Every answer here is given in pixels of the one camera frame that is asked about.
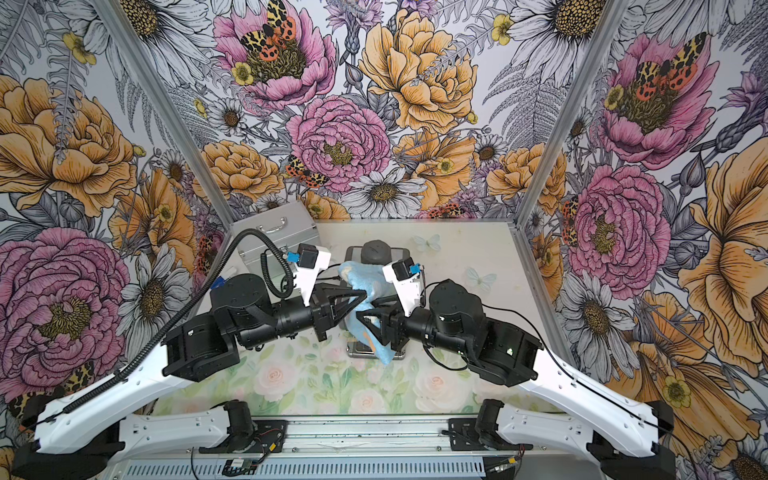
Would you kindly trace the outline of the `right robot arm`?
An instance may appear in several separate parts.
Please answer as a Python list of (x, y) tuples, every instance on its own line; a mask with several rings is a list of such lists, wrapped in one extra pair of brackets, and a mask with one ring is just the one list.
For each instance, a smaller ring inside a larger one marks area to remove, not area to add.
[(551, 447), (597, 465), (610, 479), (675, 478), (675, 455), (662, 443), (674, 429), (666, 403), (631, 400), (566, 366), (538, 337), (489, 317), (481, 299), (457, 283), (438, 283), (425, 307), (377, 300), (357, 317), (383, 345), (399, 349), (415, 340), (451, 351), (481, 380), (519, 387), (560, 410), (537, 413), (488, 399), (475, 421), (484, 446)]

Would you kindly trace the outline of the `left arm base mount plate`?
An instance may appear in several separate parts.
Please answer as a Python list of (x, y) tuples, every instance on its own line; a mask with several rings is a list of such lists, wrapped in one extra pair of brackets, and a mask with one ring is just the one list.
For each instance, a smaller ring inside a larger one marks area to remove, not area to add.
[(200, 447), (204, 454), (223, 453), (280, 453), (287, 438), (288, 422), (276, 419), (256, 419), (250, 426), (236, 427), (218, 446)]

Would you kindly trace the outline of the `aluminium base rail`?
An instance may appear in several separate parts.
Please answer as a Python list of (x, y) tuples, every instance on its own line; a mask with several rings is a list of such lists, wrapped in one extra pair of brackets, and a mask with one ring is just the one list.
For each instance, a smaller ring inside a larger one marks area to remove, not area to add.
[[(612, 426), (603, 421), (594, 423), (576, 415), (535, 413), (513, 407), (504, 407), (497, 413), (458, 417), (476, 418), (476, 426), (481, 432), (497, 433), (509, 443), (552, 447), (579, 457), (588, 457), (588, 444), (597, 438), (608, 439), (613, 431)], [(441, 434), (447, 428), (449, 418), (454, 417), (253, 418), (248, 413), (227, 412), (223, 408), (161, 417), (130, 415), (119, 424), (119, 440), (123, 447), (112, 460), (118, 462), (185, 448), (215, 447), (236, 427), (250, 426), (256, 419), (288, 422), (284, 452), (383, 455), (438, 449), (450, 453), (515, 452), (452, 451), (449, 440)]]

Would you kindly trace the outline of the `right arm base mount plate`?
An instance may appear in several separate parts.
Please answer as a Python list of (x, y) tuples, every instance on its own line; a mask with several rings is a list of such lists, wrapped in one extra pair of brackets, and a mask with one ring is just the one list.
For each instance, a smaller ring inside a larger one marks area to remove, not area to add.
[(447, 428), (441, 431), (450, 443), (452, 451), (529, 451), (532, 444), (509, 443), (497, 433), (481, 432), (476, 426), (476, 418), (449, 418)]

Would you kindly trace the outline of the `silver metal case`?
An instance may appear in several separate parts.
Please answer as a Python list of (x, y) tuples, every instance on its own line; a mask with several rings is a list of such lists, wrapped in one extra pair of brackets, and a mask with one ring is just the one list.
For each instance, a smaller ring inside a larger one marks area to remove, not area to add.
[[(287, 203), (275, 209), (268, 210), (239, 220), (232, 225), (234, 234), (254, 228), (262, 231), (281, 250), (295, 251), (300, 243), (320, 244), (319, 232), (314, 219), (303, 204)], [(272, 274), (282, 274), (283, 271), (273, 255), (261, 240), (248, 236), (243, 239), (236, 249), (241, 263), (251, 273), (261, 273), (260, 255), (267, 253), (269, 270)]]

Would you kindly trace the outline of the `grey coffee machine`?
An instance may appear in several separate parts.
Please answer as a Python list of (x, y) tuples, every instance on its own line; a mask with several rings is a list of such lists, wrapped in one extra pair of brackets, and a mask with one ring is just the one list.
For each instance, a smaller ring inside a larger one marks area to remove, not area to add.
[[(393, 248), (382, 240), (370, 240), (363, 245), (348, 247), (344, 262), (356, 261), (363, 264), (382, 265), (384, 267), (387, 264), (403, 260), (409, 256), (410, 251), (407, 248)], [(347, 341), (347, 354), (349, 357), (357, 360), (378, 360), (368, 347), (357, 341), (354, 337), (352, 340)], [(402, 359), (403, 356), (404, 354), (401, 351), (395, 352), (393, 360)]]

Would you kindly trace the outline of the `blue patterned cleaning cloth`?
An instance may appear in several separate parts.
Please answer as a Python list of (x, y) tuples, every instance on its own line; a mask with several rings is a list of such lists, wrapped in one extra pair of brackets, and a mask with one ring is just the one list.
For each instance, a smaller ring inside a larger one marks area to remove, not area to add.
[(374, 300), (395, 293), (394, 287), (384, 277), (383, 266), (346, 261), (340, 265), (339, 275), (350, 289), (366, 292), (366, 299), (345, 318), (346, 329), (357, 341), (368, 347), (378, 360), (389, 365), (394, 359), (394, 350), (384, 346), (356, 316), (358, 312), (373, 309)]

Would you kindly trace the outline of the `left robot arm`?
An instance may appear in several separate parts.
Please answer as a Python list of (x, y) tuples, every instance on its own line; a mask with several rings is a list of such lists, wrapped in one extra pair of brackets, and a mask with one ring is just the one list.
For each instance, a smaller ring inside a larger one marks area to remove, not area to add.
[(89, 479), (135, 456), (200, 446), (243, 450), (255, 433), (248, 406), (229, 401), (211, 410), (151, 417), (139, 408), (163, 395), (238, 364), (242, 349), (311, 329), (319, 340), (367, 297), (363, 290), (321, 283), (326, 250), (302, 244), (269, 254), (283, 269), (274, 284), (267, 272), (220, 279), (212, 268), (200, 292), (183, 306), (123, 369), (59, 399), (33, 401), (23, 419), (34, 433), (13, 459), (24, 479)]

